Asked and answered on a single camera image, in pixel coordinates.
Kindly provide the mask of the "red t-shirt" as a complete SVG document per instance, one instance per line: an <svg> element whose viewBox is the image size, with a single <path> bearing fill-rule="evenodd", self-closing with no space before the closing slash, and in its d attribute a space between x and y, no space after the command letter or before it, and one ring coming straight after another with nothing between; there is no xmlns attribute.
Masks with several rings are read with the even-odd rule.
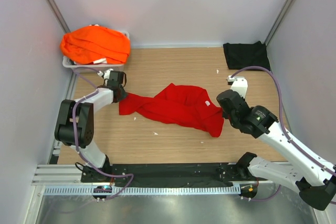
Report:
<svg viewBox="0 0 336 224"><path fill-rule="evenodd" d="M202 130L211 137L220 137L224 124L222 109L210 100L205 89L197 86L170 83L154 97L130 93L119 103L119 114L134 112L165 124Z"/></svg>

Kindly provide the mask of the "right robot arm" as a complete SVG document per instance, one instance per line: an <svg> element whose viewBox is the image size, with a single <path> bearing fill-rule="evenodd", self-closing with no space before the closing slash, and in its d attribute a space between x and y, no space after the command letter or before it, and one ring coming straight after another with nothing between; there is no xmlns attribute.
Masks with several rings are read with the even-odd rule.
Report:
<svg viewBox="0 0 336 224"><path fill-rule="evenodd" d="M245 99L231 89L220 93L216 100L233 128L268 144L291 164L284 167L245 153L237 162L238 177L271 180L296 192L306 204L320 211L333 203L334 164L302 144L264 106L249 107Z"/></svg>

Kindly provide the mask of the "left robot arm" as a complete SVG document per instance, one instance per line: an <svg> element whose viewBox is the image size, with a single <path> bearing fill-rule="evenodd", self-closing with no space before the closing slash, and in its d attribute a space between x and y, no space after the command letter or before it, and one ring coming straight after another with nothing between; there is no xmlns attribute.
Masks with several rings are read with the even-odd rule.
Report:
<svg viewBox="0 0 336 224"><path fill-rule="evenodd" d="M102 78L102 85L96 86L75 71L75 74L94 87L94 92L76 100L61 102L54 131L55 139L76 151L85 162L85 168L93 170L93 176L100 182L109 178L125 178L127 175L114 175L109 158L94 141L94 115L105 106L119 103L128 94L124 87L127 75L123 71L108 69L96 71Z"/></svg>

